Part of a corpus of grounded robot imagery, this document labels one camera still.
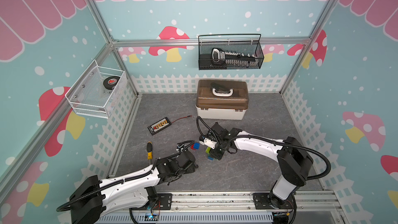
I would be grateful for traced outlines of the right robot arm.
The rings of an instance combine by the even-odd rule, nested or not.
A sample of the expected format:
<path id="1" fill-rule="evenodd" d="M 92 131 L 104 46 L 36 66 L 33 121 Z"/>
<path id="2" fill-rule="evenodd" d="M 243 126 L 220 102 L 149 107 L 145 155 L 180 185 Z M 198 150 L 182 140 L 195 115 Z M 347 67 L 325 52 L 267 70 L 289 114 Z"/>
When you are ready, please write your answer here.
<path id="1" fill-rule="evenodd" d="M 265 200 L 266 204 L 275 209 L 281 209 L 289 199 L 293 199 L 294 193 L 308 180 L 323 178 L 331 171 L 331 163 L 324 154 L 302 146 L 296 138 L 291 136 L 285 140 L 269 139 L 238 128 L 228 131 L 217 122 L 212 127 L 206 126 L 207 133 L 202 132 L 199 123 L 197 123 L 197 128 L 200 133 L 200 144 L 209 148 L 208 153 L 214 159 L 221 160 L 225 152 L 233 154 L 242 150 L 254 152 L 278 162 L 282 175 L 272 186 Z M 323 172 L 313 176 L 309 175 L 314 163 L 311 153 L 326 164 Z"/>

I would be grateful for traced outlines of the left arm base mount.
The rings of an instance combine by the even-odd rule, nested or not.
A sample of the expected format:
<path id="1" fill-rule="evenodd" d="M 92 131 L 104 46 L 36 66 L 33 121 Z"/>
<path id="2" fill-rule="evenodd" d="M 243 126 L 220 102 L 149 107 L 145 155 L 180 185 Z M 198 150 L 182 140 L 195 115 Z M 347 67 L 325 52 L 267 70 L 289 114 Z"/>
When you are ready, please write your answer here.
<path id="1" fill-rule="evenodd" d="M 170 210 L 172 204 L 172 194 L 155 194 L 149 195 L 147 202 L 141 207 L 133 207 L 133 211 L 150 211 L 150 210 Z"/>

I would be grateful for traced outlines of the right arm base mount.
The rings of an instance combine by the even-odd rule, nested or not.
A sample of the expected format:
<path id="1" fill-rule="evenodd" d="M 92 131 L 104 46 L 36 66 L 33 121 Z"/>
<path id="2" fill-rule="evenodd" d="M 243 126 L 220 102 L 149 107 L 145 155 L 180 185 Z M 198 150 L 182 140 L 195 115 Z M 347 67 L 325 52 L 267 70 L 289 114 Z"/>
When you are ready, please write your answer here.
<path id="1" fill-rule="evenodd" d="M 286 209 L 286 210 L 293 210 L 293 197 L 292 194 L 289 195 L 287 200 L 280 200 L 275 196 L 269 196 L 268 192 L 259 192 L 253 193 L 252 195 L 253 201 L 255 204 L 255 208 L 259 209 L 268 209 L 268 210 L 275 210 L 275 209 Z"/>

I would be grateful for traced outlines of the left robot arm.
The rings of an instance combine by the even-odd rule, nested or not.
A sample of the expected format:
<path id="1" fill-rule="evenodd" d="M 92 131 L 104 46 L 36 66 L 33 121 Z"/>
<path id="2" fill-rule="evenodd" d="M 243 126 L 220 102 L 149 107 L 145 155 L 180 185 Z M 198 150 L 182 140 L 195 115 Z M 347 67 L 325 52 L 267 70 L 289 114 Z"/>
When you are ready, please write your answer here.
<path id="1" fill-rule="evenodd" d="M 148 167 L 115 178 L 87 178 L 70 196 L 69 201 L 57 207 L 57 212 L 70 212 L 74 224 L 94 224 L 102 216 L 126 208 L 153 208 L 159 204 L 155 187 L 170 184 L 184 174 L 196 171 L 195 156 L 188 150 L 156 159 Z"/>

